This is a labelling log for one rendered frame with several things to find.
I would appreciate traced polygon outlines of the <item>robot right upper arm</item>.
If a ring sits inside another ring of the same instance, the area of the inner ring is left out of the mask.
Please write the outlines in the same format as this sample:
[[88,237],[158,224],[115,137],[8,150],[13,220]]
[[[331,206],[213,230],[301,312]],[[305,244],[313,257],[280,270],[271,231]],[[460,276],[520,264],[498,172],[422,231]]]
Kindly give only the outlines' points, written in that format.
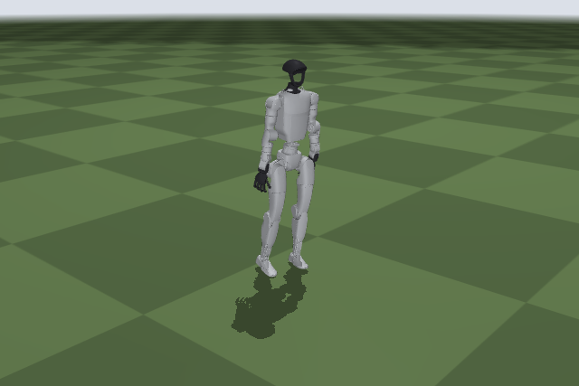
[[282,106],[283,97],[281,95],[271,96],[266,99],[266,115],[265,115],[265,130],[269,130],[270,139],[269,141],[275,141],[278,138],[278,132],[274,129],[278,110]]

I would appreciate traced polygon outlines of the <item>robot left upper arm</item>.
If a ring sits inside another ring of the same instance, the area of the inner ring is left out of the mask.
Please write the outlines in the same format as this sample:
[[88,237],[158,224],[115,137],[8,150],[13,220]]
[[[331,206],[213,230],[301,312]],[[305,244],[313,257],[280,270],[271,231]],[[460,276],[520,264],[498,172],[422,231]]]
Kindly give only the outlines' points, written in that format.
[[317,93],[309,91],[311,97],[310,101],[310,112],[308,120],[308,132],[315,133],[320,130],[320,124],[316,121],[316,116],[318,114],[318,100],[319,96]]

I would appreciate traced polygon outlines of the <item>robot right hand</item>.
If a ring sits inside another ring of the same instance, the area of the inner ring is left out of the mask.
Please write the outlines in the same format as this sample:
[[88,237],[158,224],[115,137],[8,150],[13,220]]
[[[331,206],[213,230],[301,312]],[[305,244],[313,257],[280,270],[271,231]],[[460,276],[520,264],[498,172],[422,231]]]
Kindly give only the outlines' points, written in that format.
[[[265,171],[258,168],[259,172],[255,176],[255,181],[254,181],[254,185],[253,185],[255,188],[257,187],[257,190],[260,190],[261,192],[265,192],[265,193],[267,192],[265,190],[265,184],[267,184],[268,187],[271,188],[271,186],[267,180],[268,176],[266,175],[266,173],[268,173],[268,171],[269,171],[269,166],[270,166],[269,164],[266,165]],[[256,186],[256,184],[257,184],[257,186]],[[260,186],[260,188],[259,188],[259,186]]]

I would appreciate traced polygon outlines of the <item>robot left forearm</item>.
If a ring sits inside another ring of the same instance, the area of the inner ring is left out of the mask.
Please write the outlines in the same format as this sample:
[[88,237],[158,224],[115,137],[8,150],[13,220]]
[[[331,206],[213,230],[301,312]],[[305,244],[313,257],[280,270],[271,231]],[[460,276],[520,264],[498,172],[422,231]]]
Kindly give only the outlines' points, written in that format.
[[315,154],[319,154],[320,146],[319,146],[319,131],[315,133],[309,133],[309,144],[310,144],[310,151],[309,156],[313,159]]

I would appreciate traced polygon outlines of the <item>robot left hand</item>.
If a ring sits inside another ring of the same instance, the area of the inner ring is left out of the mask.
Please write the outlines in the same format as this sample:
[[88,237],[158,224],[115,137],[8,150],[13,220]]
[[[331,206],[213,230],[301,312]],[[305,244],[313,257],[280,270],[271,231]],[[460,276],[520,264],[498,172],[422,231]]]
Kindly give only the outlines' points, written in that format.
[[[317,162],[317,160],[318,160],[318,156],[319,156],[319,154],[315,154],[313,159],[310,156],[308,156],[308,158],[310,158],[314,162],[314,167],[315,167],[315,162]],[[300,174],[300,172],[298,172],[298,174]]]

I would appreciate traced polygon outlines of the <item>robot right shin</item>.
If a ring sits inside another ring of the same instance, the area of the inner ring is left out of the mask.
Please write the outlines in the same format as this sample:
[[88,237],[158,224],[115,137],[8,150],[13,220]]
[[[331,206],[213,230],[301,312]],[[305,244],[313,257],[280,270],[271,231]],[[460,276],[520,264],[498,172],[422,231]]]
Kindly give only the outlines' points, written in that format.
[[[269,255],[271,254],[271,247],[273,246],[279,229],[279,221],[275,221],[273,224],[270,220],[270,213],[265,212],[263,214],[263,223],[261,226],[261,260],[269,260]],[[272,226],[271,226],[272,224]]]

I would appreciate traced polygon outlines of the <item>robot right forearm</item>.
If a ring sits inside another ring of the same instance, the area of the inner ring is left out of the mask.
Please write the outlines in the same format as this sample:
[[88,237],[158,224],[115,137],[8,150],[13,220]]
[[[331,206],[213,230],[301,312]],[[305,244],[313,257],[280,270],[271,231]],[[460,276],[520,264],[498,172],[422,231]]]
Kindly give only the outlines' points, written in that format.
[[265,130],[262,141],[261,141],[261,161],[259,163],[259,168],[265,171],[266,165],[270,164],[271,161],[271,151],[273,148],[273,143],[269,141],[270,139],[270,132],[269,130]]

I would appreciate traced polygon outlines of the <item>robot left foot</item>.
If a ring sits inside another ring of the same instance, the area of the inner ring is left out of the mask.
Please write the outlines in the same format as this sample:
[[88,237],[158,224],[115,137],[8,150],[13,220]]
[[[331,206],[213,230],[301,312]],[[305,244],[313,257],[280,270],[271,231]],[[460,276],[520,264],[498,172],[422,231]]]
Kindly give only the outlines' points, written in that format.
[[302,269],[308,268],[308,264],[304,261],[304,259],[300,255],[297,255],[297,253],[296,257],[293,257],[291,252],[289,255],[289,261],[293,263],[293,265],[297,268]]

